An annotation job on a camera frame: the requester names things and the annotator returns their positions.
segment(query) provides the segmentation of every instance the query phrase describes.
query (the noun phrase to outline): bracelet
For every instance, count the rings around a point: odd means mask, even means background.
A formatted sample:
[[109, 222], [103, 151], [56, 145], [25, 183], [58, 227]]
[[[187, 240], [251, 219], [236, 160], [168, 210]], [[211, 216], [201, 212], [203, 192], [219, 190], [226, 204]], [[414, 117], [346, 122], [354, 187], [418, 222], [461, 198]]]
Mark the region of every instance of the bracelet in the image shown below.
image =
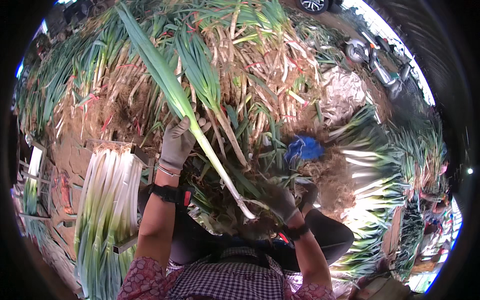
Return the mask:
[[164, 172], [165, 174], [170, 175], [171, 177], [174, 177], [174, 176], [180, 177], [180, 174], [175, 174], [175, 173], [169, 172], [169, 171], [167, 171], [167, 169], [163, 168], [160, 164], [158, 165], [158, 169], [160, 171]]

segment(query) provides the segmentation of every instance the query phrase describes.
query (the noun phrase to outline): black wrist strap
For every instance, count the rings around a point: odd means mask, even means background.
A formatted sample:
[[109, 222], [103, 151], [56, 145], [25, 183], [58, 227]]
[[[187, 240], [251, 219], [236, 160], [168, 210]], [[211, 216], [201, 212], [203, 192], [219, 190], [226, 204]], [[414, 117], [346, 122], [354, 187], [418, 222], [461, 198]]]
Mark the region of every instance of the black wrist strap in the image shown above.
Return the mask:
[[300, 236], [307, 233], [310, 229], [308, 228], [307, 224], [303, 224], [298, 228], [288, 228], [286, 225], [283, 225], [283, 231], [287, 235], [287, 237], [292, 240], [296, 241], [300, 239]]
[[179, 207], [186, 208], [195, 193], [195, 188], [190, 185], [173, 188], [171, 186], [158, 186], [153, 184], [149, 193], [154, 193], [159, 196], [162, 201], [175, 203]]

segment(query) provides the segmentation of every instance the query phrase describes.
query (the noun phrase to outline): car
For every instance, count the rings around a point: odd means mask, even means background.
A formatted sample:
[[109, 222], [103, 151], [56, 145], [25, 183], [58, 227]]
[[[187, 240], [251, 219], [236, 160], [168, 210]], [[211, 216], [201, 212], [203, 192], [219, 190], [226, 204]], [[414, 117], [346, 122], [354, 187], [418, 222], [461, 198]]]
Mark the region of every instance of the car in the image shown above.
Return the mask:
[[342, 11], [340, 5], [343, 0], [295, 0], [295, 3], [302, 11], [318, 15], [324, 11], [339, 13]]

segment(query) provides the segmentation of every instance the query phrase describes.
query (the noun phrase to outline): black pants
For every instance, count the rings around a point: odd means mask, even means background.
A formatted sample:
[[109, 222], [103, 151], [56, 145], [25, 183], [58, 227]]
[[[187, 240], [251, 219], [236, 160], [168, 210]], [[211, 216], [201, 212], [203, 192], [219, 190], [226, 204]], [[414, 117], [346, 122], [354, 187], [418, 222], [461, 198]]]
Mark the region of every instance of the black pants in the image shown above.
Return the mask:
[[[148, 197], [148, 189], [140, 191], [138, 208], [142, 215]], [[330, 219], [317, 209], [308, 212], [305, 223], [320, 245], [328, 265], [333, 264], [345, 254], [353, 243], [353, 233], [347, 226]], [[247, 245], [238, 238], [212, 235], [186, 212], [175, 210], [170, 259], [177, 264], [191, 264], [217, 252], [218, 249]], [[284, 270], [300, 271], [295, 249], [283, 241], [273, 240], [272, 244], [267, 241], [257, 241], [254, 246], [272, 257]]]

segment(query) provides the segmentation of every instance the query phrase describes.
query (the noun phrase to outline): glove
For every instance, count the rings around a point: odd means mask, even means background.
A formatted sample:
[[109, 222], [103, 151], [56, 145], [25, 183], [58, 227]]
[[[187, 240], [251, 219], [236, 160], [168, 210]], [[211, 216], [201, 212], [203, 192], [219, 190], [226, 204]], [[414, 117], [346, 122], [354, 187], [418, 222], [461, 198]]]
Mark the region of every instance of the glove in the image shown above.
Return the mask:
[[270, 186], [267, 198], [264, 202], [279, 217], [284, 224], [300, 210], [295, 206], [295, 198], [287, 189], [281, 189], [277, 186]]
[[[206, 122], [204, 118], [200, 118], [195, 114], [198, 122], [202, 125], [202, 131], [206, 132], [212, 124]], [[188, 155], [195, 145], [195, 136], [188, 131], [190, 128], [190, 119], [185, 116], [179, 122], [179, 118], [175, 117], [165, 128], [163, 135], [162, 155], [159, 163], [165, 167], [177, 170], [183, 169], [183, 164], [187, 160]]]

